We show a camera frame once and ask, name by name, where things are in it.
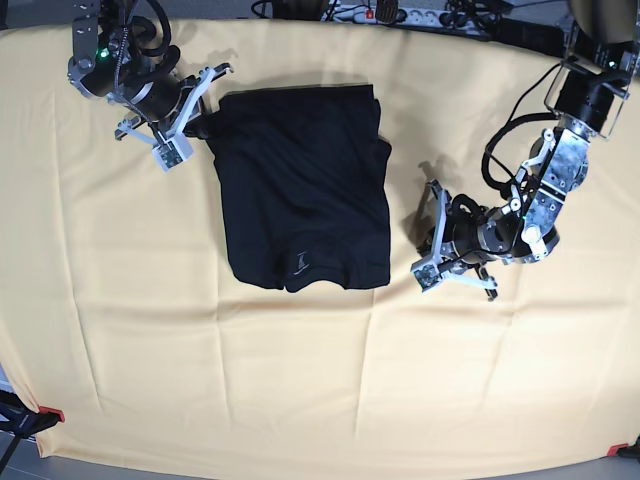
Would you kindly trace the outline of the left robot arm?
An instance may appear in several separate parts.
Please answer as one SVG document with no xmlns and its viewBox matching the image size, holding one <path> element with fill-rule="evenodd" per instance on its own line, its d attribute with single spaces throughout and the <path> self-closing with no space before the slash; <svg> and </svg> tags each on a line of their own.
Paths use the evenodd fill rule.
<svg viewBox="0 0 640 480">
<path fill-rule="evenodd" d="M 584 181 L 587 151 L 601 135 L 616 100 L 626 101 L 639 66 L 639 4 L 636 1 L 572 1 L 574 26 L 564 59 L 544 99 L 545 109 L 511 115 L 485 146 L 481 174 L 505 205 L 488 208 L 456 196 L 437 180 L 428 182 L 435 200 L 434 226 L 411 271 L 422 290 L 446 280 L 483 289 L 490 300 L 497 282 L 490 262 L 530 264 L 559 242 L 555 221 L 570 192 Z M 492 177 L 489 164 L 498 143 L 527 123 L 555 121 L 542 131 L 529 157 L 507 180 Z"/>
</svg>

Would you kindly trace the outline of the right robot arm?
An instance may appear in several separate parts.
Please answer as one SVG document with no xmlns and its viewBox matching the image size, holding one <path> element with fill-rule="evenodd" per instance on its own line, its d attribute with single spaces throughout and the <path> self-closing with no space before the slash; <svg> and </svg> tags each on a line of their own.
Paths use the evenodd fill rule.
<svg viewBox="0 0 640 480">
<path fill-rule="evenodd" d="M 146 143 L 169 169 L 193 154 L 185 130 L 204 114 L 210 85 L 233 69 L 222 63 L 178 76 L 169 17 L 160 2 L 148 5 L 155 20 L 137 13 L 137 1 L 76 2 L 67 78 L 83 97 L 125 108 L 114 138 Z"/>
</svg>

